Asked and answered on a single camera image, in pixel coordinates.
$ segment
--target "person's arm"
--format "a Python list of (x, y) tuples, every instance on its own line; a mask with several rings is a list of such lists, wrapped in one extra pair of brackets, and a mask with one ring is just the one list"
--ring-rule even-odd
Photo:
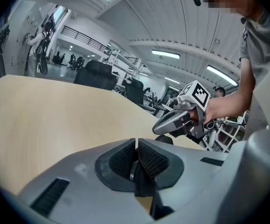
[(244, 113), (250, 107), (254, 87), (250, 60), (242, 58), (239, 89), (226, 97), (210, 99), (206, 107), (205, 123), (211, 119), (236, 117)]
[(27, 45), (33, 46), (37, 42), (40, 42), (43, 39), (43, 35), (41, 33), (37, 34), (37, 36), (34, 39), (28, 39), (27, 40)]

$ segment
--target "wooden table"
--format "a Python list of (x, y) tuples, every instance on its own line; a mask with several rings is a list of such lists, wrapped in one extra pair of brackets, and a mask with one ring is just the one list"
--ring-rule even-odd
[[(122, 139), (154, 139), (156, 121), (116, 92), (7, 75), (0, 79), (0, 186), (18, 194), (69, 154)], [(186, 137), (173, 140), (202, 149)]]

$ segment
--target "black office chair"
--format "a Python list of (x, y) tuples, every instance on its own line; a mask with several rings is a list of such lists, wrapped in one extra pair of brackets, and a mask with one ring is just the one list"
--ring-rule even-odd
[(131, 100), (133, 103), (137, 104), (141, 108), (154, 112), (155, 109), (143, 105), (143, 83), (139, 80), (133, 79), (131, 84), (125, 84), (127, 99)]
[(78, 70), (74, 84), (81, 84), (111, 91), (116, 83), (116, 76), (112, 75), (112, 66), (98, 61), (90, 61)]

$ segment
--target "gray t-shirt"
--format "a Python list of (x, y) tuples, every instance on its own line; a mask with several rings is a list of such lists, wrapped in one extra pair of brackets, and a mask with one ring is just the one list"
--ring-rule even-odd
[[(242, 18), (241, 21), (245, 23), (245, 29), (240, 38), (240, 60), (250, 60), (257, 86), (270, 70), (270, 15), (264, 10), (257, 22), (248, 18)], [(268, 125), (255, 96), (252, 97), (249, 111), (244, 139)]]

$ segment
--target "ceiling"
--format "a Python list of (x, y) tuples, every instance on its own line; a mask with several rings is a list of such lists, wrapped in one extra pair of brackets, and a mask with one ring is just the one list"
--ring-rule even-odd
[[(180, 86), (197, 79), (207, 89), (214, 85), (232, 88), (206, 69), (211, 65), (240, 79), (238, 48), (243, 25), (238, 15), (209, 9), (206, 3), (197, 7), (193, 0), (58, 1), (82, 7), (84, 15), (112, 26), (158, 77), (179, 80)], [(153, 55), (152, 49), (178, 53), (181, 59)]]
[(83, 47), (80, 47), (80, 46), (77, 46), (75, 44), (72, 44), (70, 42), (67, 42), (65, 40), (61, 40), (61, 39), (57, 39), (57, 43), (61, 46), (61, 47), (64, 47), (66, 49), (69, 49), (70, 46), (73, 46), (72, 48), (72, 51), (75, 51), (76, 53), (79, 53), (79, 54), (83, 54), (85, 56), (91, 56), (91, 55), (95, 55), (95, 58), (96, 59), (100, 59), (100, 56), (83, 48)]

